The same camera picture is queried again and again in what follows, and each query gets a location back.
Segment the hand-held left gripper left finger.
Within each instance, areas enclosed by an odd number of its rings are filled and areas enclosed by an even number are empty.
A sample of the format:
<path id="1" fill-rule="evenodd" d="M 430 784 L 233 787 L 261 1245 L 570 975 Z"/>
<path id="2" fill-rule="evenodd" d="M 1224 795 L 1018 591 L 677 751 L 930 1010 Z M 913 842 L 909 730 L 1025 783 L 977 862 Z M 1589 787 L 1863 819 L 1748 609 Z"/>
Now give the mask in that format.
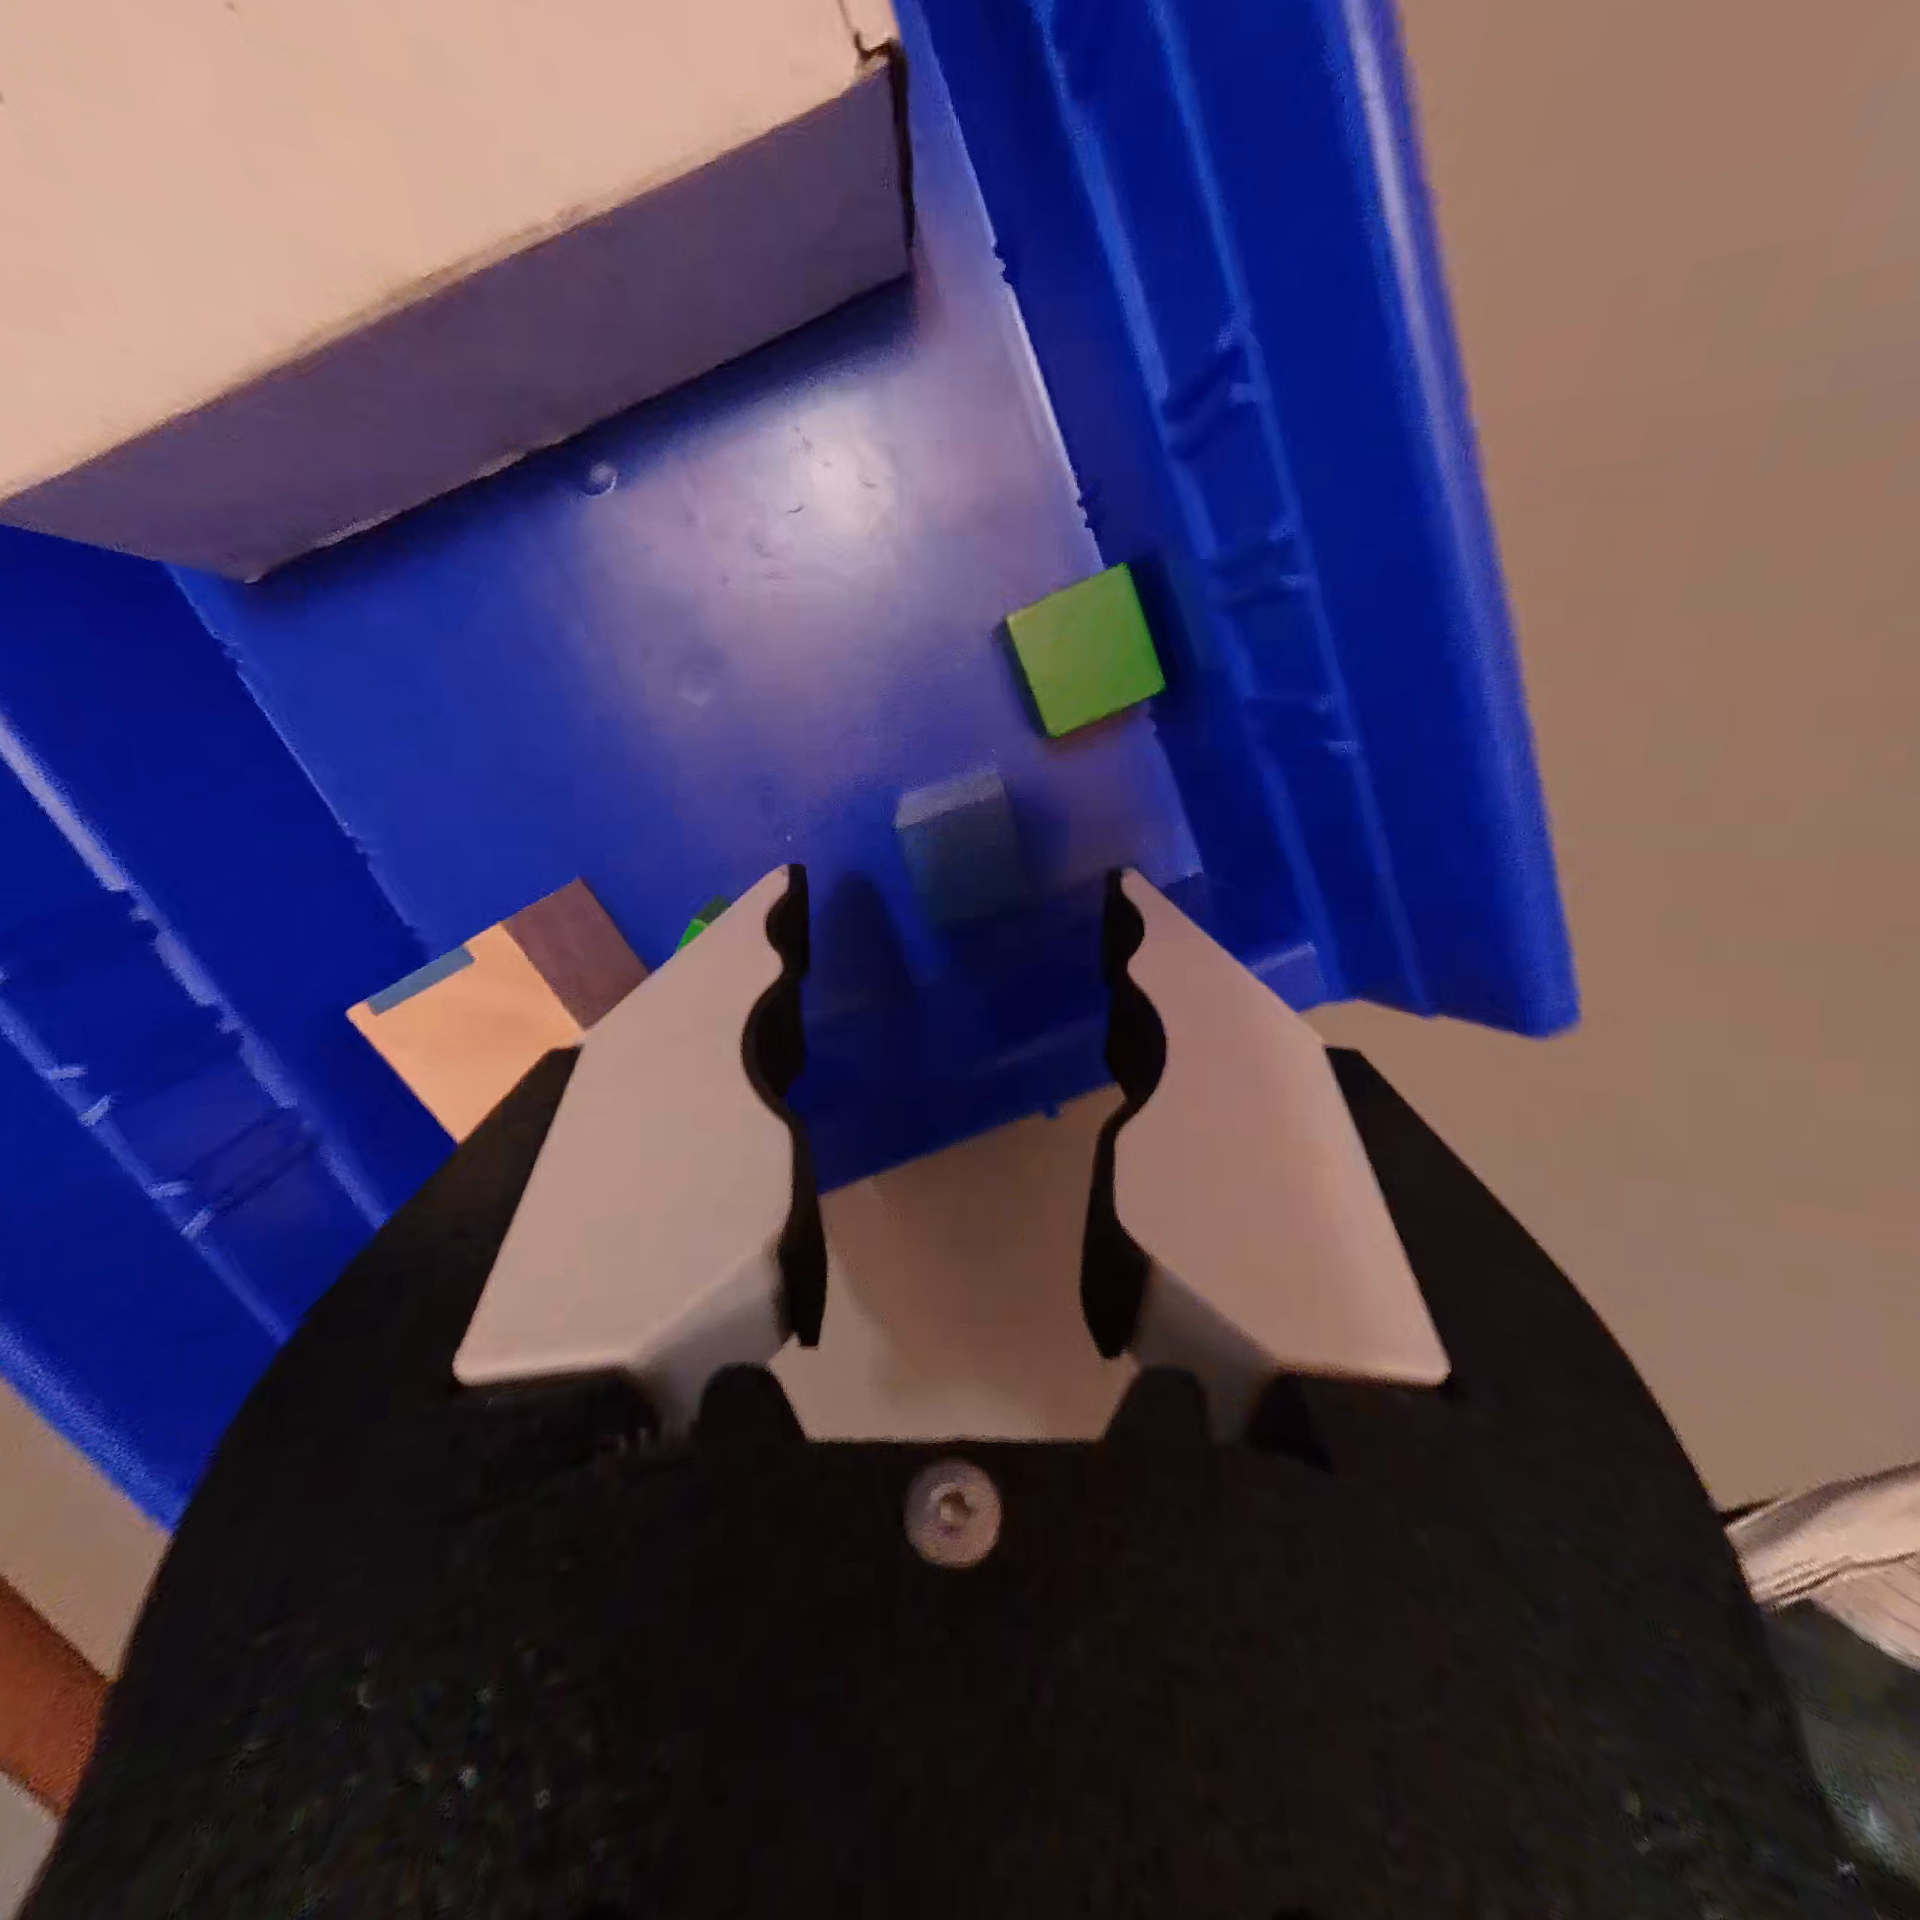
<path id="1" fill-rule="evenodd" d="M 578 1047 L 452 1377 L 631 1378 L 660 1434 L 708 1381 L 816 1349 L 829 1254 L 790 1091 L 809 878 L 767 872 Z"/>

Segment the dark teal cube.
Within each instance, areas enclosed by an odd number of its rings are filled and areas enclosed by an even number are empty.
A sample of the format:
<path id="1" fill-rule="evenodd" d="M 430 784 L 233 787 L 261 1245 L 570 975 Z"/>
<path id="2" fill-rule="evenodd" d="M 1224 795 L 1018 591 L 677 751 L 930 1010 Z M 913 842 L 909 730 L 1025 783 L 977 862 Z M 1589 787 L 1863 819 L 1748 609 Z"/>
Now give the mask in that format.
<path id="1" fill-rule="evenodd" d="M 1017 814 L 997 766 L 902 791 L 894 829 L 919 907 L 935 929 L 1025 907 Z"/>

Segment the blue plastic bin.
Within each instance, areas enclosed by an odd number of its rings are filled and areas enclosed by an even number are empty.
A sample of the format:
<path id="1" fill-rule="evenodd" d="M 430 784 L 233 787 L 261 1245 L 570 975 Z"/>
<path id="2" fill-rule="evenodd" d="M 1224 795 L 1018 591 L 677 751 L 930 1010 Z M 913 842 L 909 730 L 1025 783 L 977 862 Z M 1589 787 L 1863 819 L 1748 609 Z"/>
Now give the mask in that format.
<path id="1" fill-rule="evenodd" d="M 566 881 L 658 968 L 806 872 L 822 1190 L 1101 1083 L 1133 867 L 1289 1005 L 1577 969 L 1396 6 L 902 6 L 895 289 L 218 584 L 5 534 L 5 1383 L 177 1525 L 448 1145 L 348 1009 Z M 1157 703 L 1000 623 L 1113 566 Z M 1025 907 L 898 799 L 991 763 Z"/>

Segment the pale grey cloth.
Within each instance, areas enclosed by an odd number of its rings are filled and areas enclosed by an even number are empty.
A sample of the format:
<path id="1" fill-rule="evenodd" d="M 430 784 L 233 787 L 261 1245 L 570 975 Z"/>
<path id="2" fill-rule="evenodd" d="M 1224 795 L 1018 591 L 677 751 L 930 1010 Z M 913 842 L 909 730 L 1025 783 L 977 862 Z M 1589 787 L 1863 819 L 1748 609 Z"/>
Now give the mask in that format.
<path id="1" fill-rule="evenodd" d="M 1917 1669 L 1917 1465 L 1756 1504 L 1722 1525 L 1758 1608 L 1809 1606 Z"/>

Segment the tan cardboard piece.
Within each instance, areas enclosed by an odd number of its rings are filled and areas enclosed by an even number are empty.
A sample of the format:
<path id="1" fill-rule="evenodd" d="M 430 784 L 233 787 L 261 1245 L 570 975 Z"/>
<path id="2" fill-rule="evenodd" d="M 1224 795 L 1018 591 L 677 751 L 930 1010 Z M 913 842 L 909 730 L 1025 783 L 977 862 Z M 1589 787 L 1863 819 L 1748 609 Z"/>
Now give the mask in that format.
<path id="1" fill-rule="evenodd" d="M 591 890 L 570 881 L 360 999 L 348 1021 L 460 1143 L 647 976 Z"/>

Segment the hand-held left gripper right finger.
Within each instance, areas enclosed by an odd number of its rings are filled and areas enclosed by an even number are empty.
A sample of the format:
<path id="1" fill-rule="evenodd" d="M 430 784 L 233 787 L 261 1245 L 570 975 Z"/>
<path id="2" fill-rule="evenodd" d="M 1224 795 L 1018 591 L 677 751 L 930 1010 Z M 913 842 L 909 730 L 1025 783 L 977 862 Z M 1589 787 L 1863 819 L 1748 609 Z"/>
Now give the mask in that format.
<path id="1" fill-rule="evenodd" d="M 1105 878 L 1103 1062 L 1079 1305 L 1100 1359 L 1198 1381 L 1253 1443 L 1284 1378 L 1452 1377 L 1326 1045 L 1138 872 Z"/>

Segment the brown wooden piece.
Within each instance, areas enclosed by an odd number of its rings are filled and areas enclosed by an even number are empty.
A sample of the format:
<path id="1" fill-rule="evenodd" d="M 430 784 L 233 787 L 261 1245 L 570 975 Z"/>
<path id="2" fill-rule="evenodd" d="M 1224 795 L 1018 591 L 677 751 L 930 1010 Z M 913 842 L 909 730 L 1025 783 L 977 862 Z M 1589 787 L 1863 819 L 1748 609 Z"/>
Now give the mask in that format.
<path id="1" fill-rule="evenodd" d="M 1 1582 L 1 1774 L 65 1817 L 97 1742 L 105 1675 Z"/>

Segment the white cardboard mailer box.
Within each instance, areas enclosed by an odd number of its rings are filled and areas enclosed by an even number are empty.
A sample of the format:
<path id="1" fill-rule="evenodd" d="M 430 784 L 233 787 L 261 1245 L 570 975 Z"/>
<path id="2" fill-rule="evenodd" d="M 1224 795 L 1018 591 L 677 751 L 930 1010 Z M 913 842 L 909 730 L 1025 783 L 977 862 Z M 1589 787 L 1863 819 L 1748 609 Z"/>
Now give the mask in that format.
<path id="1" fill-rule="evenodd" d="M 1 522 L 256 582 L 909 267 L 894 6 L 1 7 Z"/>

